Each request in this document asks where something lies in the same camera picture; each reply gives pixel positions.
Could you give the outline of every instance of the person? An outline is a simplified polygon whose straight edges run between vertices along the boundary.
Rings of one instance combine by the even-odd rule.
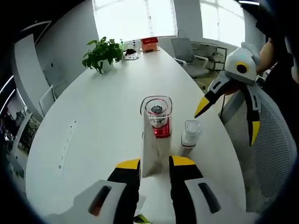
[[[260,51],[260,63],[256,70],[258,74],[274,68],[269,73],[263,86],[263,90],[274,100],[279,107],[289,129],[295,140],[297,150],[299,148],[299,72],[295,54],[298,49],[294,32],[296,29],[282,28],[279,26],[284,21],[292,21],[285,15],[283,18],[271,17],[263,7],[260,7],[260,17],[257,19],[256,27],[269,37],[268,42]]]

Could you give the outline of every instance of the white bottle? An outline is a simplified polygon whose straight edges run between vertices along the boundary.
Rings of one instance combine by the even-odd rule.
[[[187,120],[185,122],[184,132],[181,137],[183,157],[189,156],[192,149],[196,146],[201,134],[202,128],[198,120]]]

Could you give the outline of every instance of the window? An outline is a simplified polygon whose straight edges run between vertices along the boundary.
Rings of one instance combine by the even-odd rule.
[[[175,36],[177,24],[172,0],[93,0],[99,38],[115,41],[151,36]]]
[[[235,0],[200,0],[203,38],[237,47],[245,41],[243,10]]]

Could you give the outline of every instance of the person's arm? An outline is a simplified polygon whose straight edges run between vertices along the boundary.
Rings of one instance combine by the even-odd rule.
[[[262,50],[260,51],[260,58],[260,64],[256,67],[257,74],[263,73],[277,62],[274,44],[271,38],[269,38],[269,41],[263,46]]]

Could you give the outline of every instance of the office chair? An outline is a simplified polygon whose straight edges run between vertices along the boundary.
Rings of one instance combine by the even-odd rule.
[[[46,116],[46,113],[49,111],[49,109],[55,103],[55,101],[56,101],[56,96],[54,93],[53,86],[51,85],[50,88],[45,92],[45,94],[39,100],[39,106],[42,110],[43,117]]]
[[[297,158],[297,148],[278,106],[258,89],[261,126],[252,147],[249,146],[247,107],[240,91],[223,108],[221,120],[240,162],[247,212],[262,213],[283,187]]]
[[[209,70],[206,69],[206,64],[209,61],[208,58],[194,55],[190,39],[172,38],[171,43],[175,55],[174,60],[181,64],[192,78],[198,78],[209,74]],[[204,65],[202,67],[195,65],[193,63],[195,58],[205,60]]]

